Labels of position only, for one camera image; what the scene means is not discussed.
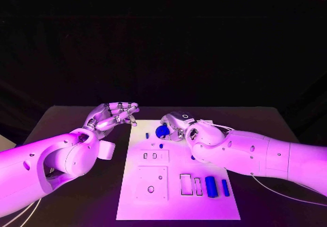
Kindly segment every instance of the blue object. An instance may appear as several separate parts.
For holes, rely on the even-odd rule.
[[[206,191],[208,191],[208,197],[211,198],[218,197],[217,182],[215,182],[214,176],[206,177]]]
[[[227,180],[222,180],[224,182],[224,192],[225,192],[225,196],[230,196],[230,191],[228,191],[228,186],[227,186]]]
[[[165,123],[162,126],[157,127],[156,129],[156,136],[162,139],[169,135],[169,127],[168,124]]]

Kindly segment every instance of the black background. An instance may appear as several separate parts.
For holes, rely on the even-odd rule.
[[[326,145],[326,1],[5,1],[0,134],[54,105],[273,106]]]

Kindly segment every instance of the robotic arm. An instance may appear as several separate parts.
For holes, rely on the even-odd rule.
[[[191,113],[172,112],[162,118],[175,132],[163,140],[186,139],[193,157],[204,163],[253,176],[286,179],[327,196],[327,147],[290,143],[248,131],[238,131]],[[224,133],[215,126],[228,129]]]
[[[110,160],[116,145],[101,139],[114,126],[137,125],[137,103],[101,104],[83,128],[0,152],[0,217],[12,214],[83,176],[97,158]],[[55,171],[47,175],[45,167]]]

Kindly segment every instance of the white robotic arm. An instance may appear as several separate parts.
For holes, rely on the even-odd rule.
[[[162,118],[165,122],[176,131],[162,139],[186,139],[198,161],[244,175],[290,180],[327,196],[327,147],[284,142],[219,125],[228,129],[222,133],[214,124],[196,122],[186,112],[169,113]]]
[[[116,125],[137,125],[137,103],[101,104],[84,127],[0,152],[0,217],[12,214],[83,176],[97,158],[110,160],[114,144],[101,139]],[[55,169],[45,173],[45,165]]]

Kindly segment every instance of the white cable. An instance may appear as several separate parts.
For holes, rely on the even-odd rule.
[[[21,212],[21,214],[12,219],[12,221],[5,225],[5,226],[2,226],[2,227],[6,227],[21,216],[22,216],[22,214],[28,211],[28,209],[32,207],[32,205],[35,204],[35,202],[34,203],[31,203],[29,204],[29,206],[26,207],[26,209]]]
[[[214,126],[217,126],[217,127],[221,127],[221,128],[228,129],[228,131],[235,130],[235,129],[232,129],[232,128],[230,128],[230,127],[224,126],[224,125],[219,125],[219,124],[212,124],[212,123],[206,122],[204,119],[201,119],[201,121],[202,121],[204,123],[209,124],[209,125],[214,125]]]
[[[290,197],[290,196],[287,196],[287,195],[278,193],[278,192],[274,191],[273,189],[270,189],[260,181],[258,181],[258,183],[260,183],[268,190],[271,190],[274,193],[277,193],[278,195],[283,195],[283,196],[286,196],[287,198],[290,198],[290,199],[293,199],[293,200],[297,200],[297,201],[300,201],[300,202],[307,202],[307,203],[312,203],[312,204],[316,204],[316,205],[320,205],[320,206],[327,207],[327,204],[322,204],[322,203],[317,203],[317,202],[310,202],[310,201],[306,201],[306,200],[296,199],[296,198],[293,198],[293,197]]]
[[[35,211],[36,211],[36,208],[38,208],[39,202],[38,202],[38,204],[36,204],[36,207],[35,207],[35,209],[34,209],[34,211],[32,211],[32,213],[31,213],[31,215],[29,215],[29,217],[28,217],[26,221],[25,221],[25,222],[24,222],[24,224],[21,225],[21,227],[24,227],[24,225],[25,225],[25,224],[26,224],[26,222],[29,221],[29,218],[31,218],[32,214],[34,214],[34,213],[35,213]]]

